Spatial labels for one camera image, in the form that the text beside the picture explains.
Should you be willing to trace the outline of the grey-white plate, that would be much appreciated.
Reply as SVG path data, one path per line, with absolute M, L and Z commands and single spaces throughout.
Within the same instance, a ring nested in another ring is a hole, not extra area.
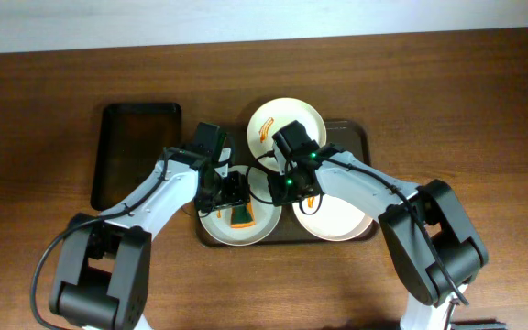
M 255 167 L 248 176 L 250 190 L 261 200 L 271 201 L 267 174 Z M 201 225 L 208 235 L 218 243 L 229 246 L 247 246 L 255 244 L 269 235 L 280 221 L 281 207 L 261 203 L 250 198 L 254 225 L 242 228 L 231 226 L 231 209 L 210 213 L 200 218 Z

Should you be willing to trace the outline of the green orange sponge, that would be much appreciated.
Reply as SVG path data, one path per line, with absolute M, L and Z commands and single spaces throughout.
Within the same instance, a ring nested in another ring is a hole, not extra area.
M 250 204 L 241 205 L 232 209 L 230 226 L 235 229 L 247 228 L 256 224 L 255 216 Z

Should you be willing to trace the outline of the cream plate with sauce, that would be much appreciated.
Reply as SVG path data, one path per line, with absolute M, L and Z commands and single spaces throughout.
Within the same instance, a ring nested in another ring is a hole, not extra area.
M 304 125 L 320 147 L 326 144 L 325 121 L 311 105 L 295 98 L 277 98 L 258 108 L 249 120 L 247 144 L 252 155 L 256 158 L 272 150 L 272 136 L 294 120 Z

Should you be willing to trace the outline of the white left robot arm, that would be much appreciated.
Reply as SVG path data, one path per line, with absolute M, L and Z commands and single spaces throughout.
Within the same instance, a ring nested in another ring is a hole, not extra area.
M 232 160 L 231 148 L 167 148 L 124 200 L 97 216 L 74 216 L 51 242 L 61 251 L 50 311 L 81 329 L 149 328 L 152 242 L 189 202 L 205 214 L 241 203 Z

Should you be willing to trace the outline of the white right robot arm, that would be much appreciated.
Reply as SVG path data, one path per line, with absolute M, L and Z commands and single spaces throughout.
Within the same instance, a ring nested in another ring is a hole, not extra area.
M 269 177 L 276 205 L 314 195 L 343 200 L 376 220 L 409 293 L 401 329 L 455 329 L 452 316 L 489 253 L 453 189 L 444 181 L 400 181 L 351 152 L 314 141 L 276 142 L 280 173 Z

